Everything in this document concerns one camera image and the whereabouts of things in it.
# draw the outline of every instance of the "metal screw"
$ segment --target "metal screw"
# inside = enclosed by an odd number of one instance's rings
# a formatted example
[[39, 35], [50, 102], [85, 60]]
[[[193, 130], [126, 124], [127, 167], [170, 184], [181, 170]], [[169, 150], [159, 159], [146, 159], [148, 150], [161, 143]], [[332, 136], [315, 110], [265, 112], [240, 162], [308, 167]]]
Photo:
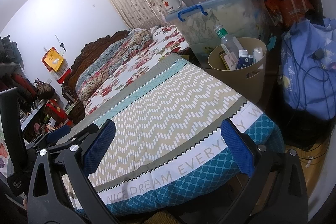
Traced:
[[260, 152], [265, 152], [266, 151], [266, 146], [264, 146], [263, 144], [260, 144], [260, 145], [258, 145], [258, 150]]
[[46, 153], [47, 153], [47, 150], [46, 150], [46, 149], [42, 149], [42, 150], [40, 151], [40, 155], [41, 155], [41, 156], [44, 156]]
[[70, 146], [70, 151], [75, 152], [75, 151], [78, 150], [78, 148], [79, 148], [79, 145], [78, 144], [74, 144], [74, 145]]
[[296, 150], [294, 150], [294, 149], [290, 149], [289, 150], [289, 153], [292, 155], [292, 156], [296, 156]]

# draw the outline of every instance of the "yellow paper bag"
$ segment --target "yellow paper bag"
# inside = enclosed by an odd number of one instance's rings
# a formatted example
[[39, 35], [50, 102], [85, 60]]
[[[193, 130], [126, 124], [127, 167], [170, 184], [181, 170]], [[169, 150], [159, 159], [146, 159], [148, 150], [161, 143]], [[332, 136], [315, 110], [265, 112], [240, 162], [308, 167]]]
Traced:
[[47, 57], [44, 59], [44, 62], [46, 62], [54, 71], [58, 71], [63, 60], [64, 58], [59, 55], [53, 48], [51, 48], [47, 54]]

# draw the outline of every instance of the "black cable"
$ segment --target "black cable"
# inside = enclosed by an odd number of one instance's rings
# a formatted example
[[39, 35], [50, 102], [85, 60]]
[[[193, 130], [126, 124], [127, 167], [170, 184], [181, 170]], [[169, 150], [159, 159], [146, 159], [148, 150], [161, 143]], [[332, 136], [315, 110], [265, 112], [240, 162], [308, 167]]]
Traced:
[[[305, 72], [305, 75], [303, 76], [303, 90], [304, 90], [304, 100], [305, 100], [305, 110], [307, 110], [307, 97], [306, 97], [306, 91], [305, 91], [305, 78], [307, 77], [307, 75], [309, 75], [310, 77], [312, 77], [313, 79], [317, 80], [318, 82], [321, 82], [323, 83], [323, 92], [324, 92], [324, 96], [325, 96], [325, 102], [326, 102], [326, 105], [327, 105], [327, 111], [328, 111], [328, 118], [330, 119], [330, 111], [329, 111], [329, 106], [328, 106], [328, 98], [327, 98], [327, 95], [326, 95], [326, 91], [325, 91], [325, 82], [329, 81], [330, 82], [330, 85], [331, 85], [331, 88], [332, 88], [332, 95], [334, 96], [334, 107], [335, 107], [335, 113], [334, 113], [334, 116], [336, 115], [336, 97], [335, 97], [335, 91], [334, 91], [334, 87], [333, 87], [333, 84], [331, 82], [331, 79], [330, 79], [330, 75], [328, 74], [327, 70], [324, 68], [321, 60], [318, 60], [320, 61], [320, 64], [321, 66], [314, 66], [314, 67], [311, 67], [309, 68], [307, 71], [297, 62], [295, 56], [294, 56], [294, 50], [293, 50], [293, 45], [292, 45], [292, 40], [291, 40], [291, 32], [289, 31], [289, 41], [290, 41], [290, 46], [288, 46], [288, 44], [286, 43], [285, 39], [283, 38], [283, 41], [284, 43], [286, 44], [287, 48], [290, 50], [290, 53], [292, 54], [292, 59], [294, 60], [294, 63], [301, 69]], [[294, 110], [294, 113], [292, 115], [292, 117], [289, 119], [289, 122], [287, 123], [286, 127], [289, 125], [289, 123], [291, 122], [291, 120], [293, 119], [294, 115], [295, 115], [295, 112], [298, 110], [299, 108], [299, 105], [300, 105], [300, 97], [301, 97], [301, 94], [300, 94], [300, 84], [299, 84], [299, 78], [298, 78], [298, 69], [297, 69], [297, 66], [294, 66], [295, 67], [295, 70], [296, 70], [296, 80], [297, 80], [297, 84], [298, 84], [298, 104]], [[312, 70], [312, 69], [321, 69], [322, 72], [323, 72], [323, 80], [321, 79], [318, 79], [316, 78], [315, 76], [309, 74], [309, 71]], [[310, 159], [307, 159], [307, 158], [301, 158], [299, 157], [300, 159], [302, 160], [314, 160], [314, 159], [317, 159], [319, 157], [322, 157], [323, 155], [325, 155], [325, 153], [327, 153], [328, 151], [328, 148], [329, 148], [329, 145], [330, 145], [330, 139], [331, 139], [331, 135], [332, 135], [332, 132], [329, 134], [329, 142], [328, 142], [328, 146], [325, 150], [325, 152], [320, 155], [320, 156], [317, 156], [317, 157], [313, 157], [313, 158], [310, 158]], [[315, 147], [314, 149], [311, 149], [311, 150], [308, 150], [306, 152], [311, 152], [311, 151], [314, 151], [315, 149], [317, 149], [318, 147], [320, 147], [323, 143], [319, 144], [317, 147]]]
[[[314, 67], [312, 67], [312, 68], [309, 68], [309, 69], [306, 71], [306, 70], [305, 70], [305, 69], [304, 69], [304, 68], [297, 62], [297, 60], [296, 60], [296, 58], [295, 58], [295, 56], [294, 56], [294, 50], [293, 50], [292, 39], [291, 39], [291, 32], [289, 32], [289, 41], [290, 41], [290, 46], [291, 46], [291, 47], [289, 47], [289, 45], [286, 43], [286, 41], [285, 41], [284, 38], [283, 38], [283, 41], [284, 41], [284, 43], [286, 44], [287, 48], [290, 50], [290, 52], [291, 52], [291, 54], [292, 54], [292, 59], [294, 60], [294, 62], [296, 63], [296, 65], [297, 65], [301, 70], [303, 70], [303, 71], [305, 72], [305, 75], [304, 75], [304, 77], [303, 77], [304, 79], [305, 79], [305, 77], [306, 77], [307, 75], [309, 75], [310, 77], [312, 77], [314, 80], [317, 80], [318, 82], [321, 82], [321, 83], [325, 83], [326, 81], [329, 81], [329, 82], [330, 82], [330, 85], [331, 85], [332, 90], [333, 90], [334, 103], [335, 103], [335, 114], [336, 114], [336, 97], [335, 97], [334, 88], [333, 88], [332, 82], [331, 82], [331, 80], [330, 80], [330, 76], [329, 76], [329, 74], [327, 73], [327, 76], [328, 76], [327, 79], [325, 79], [325, 77], [324, 77], [324, 76], [325, 76], [324, 73], [327, 72], [327, 70], [323, 68], [323, 64], [322, 64], [322, 62], [319, 60], [320, 63], [321, 63], [321, 66], [322, 66], [322, 67], [320, 67], [320, 66], [314, 66]], [[297, 80], [297, 84], [298, 84], [298, 87], [300, 87], [300, 83], [299, 83], [299, 80], [298, 80], [298, 70], [297, 70], [297, 66], [294, 66], [294, 67], [295, 67], [295, 70], [296, 70], [296, 80]], [[313, 69], [313, 68], [318, 68], [318, 69], [323, 70], [323, 78], [324, 78], [323, 80], [318, 79], [318, 78], [316, 78], [315, 76], [309, 74], [309, 71], [310, 71], [311, 69]], [[298, 90], [299, 90], [299, 92], [298, 92], [298, 95], [299, 95], [299, 96], [298, 96], [298, 104], [297, 104], [297, 107], [295, 108], [295, 111], [298, 109], [298, 107], [299, 107], [299, 105], [300, 105], [300, 97], [301, 97], [301, 94], [300, 94], [300, 88], [299, 88]], [[306, 110], [306, 108], [307, 108], [307, 102], [306, 102], [306, 95], [305, 95], [305, 110]], [[294, 115], [295, 115], [295, 111], [294, 111], [292, 117], [290, 118], [290, 120], [289, 120], [287, 126], [289, 125], [290, 121], [291, 121], [292, 118], [294, 117]]]
[[330, 140], [331, 140], [331, 134], [329, 135], [329, 142], [328, 142], [328, 146], [327, 146], [326, 150], [323, 152], [323, 154], [322, 154], [322, 155], [319, 155], [319, 156], [317, 156], [317, 157], [313, 157], [313, 158], [310, 158], [310, 159], [307, 159], [307, 158], [301, 158], [301, 157], [299, 157], [299, 158], [300, 158], [300, 159], [302, 159], [302, 160], [315, 160], [315, 159], [318, 159], [318, 158], [320, 158], [320, 157], [324, 156], [324, 155], [325, 155], [325, 153], [327, 153], [327, 151], [328, 151], [328, 149], [329, 149]]

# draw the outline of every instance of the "enamel mug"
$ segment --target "enamel mug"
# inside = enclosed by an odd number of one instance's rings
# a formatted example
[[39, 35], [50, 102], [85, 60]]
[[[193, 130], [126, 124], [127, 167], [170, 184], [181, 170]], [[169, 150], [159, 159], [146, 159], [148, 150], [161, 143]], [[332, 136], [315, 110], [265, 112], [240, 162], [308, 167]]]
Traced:
[[182, 9], [182, 0], [162, 0], [164, 7], [169, 14], [172, 14]]

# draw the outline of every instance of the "blanket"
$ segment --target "blanket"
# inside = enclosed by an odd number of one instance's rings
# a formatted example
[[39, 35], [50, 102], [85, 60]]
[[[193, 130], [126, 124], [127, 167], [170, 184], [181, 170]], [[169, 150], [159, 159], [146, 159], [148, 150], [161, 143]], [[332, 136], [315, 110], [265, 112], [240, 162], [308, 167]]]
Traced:
[[84, 103], [103, 84], [106, 79], [121, 65], [125, 64], [140, 50], [152, 43], [152, 35], [149, 30], [140, 30], [116, 42], [116, 46], [103, 52], [99, 62], [94, 62], [80, 77], [76, 83], [78, 98]]
[[[277, 125], [202, 69], [170, 54], [77, 124], [64, 142], [107, 119], [115, 138], [89, 180], [114, 215], [154, 211], [210, 193], [239, 172], [221, 137], [229, 118], [256, 144], [284, 152]], [[83, 212], [68, 177], [73, 206]]]
[[148, 72], [160, 59], [189, 47], [175, 25], [157, 29], [153, 42], [112, 73], [86, 103], [85, 115], [91, 114], [122, 89]]

